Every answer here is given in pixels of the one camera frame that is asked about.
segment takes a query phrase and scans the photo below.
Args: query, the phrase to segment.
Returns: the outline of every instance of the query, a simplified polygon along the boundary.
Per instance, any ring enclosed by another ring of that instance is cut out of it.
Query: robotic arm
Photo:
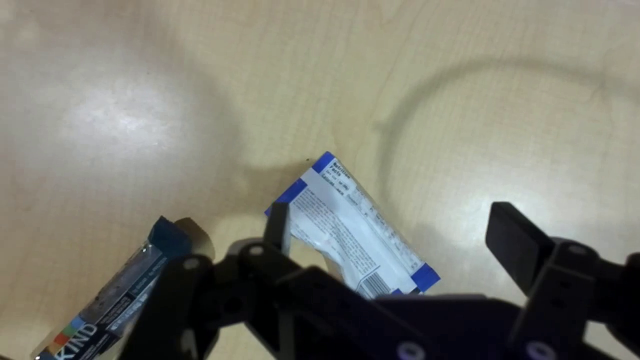
[[[486,296],[365,300],[281,254],[286,218],[274,204],[264,239],[235,243],[220,265],[167,265],[119,358],[199,360],[221,326],[244,322],[274,358],[607,360],[582,342],[588,321],[640,357],[640,254],[610,265],[547,239],[511,204],[491,206],[486,244],[527,296],[523,309]]]

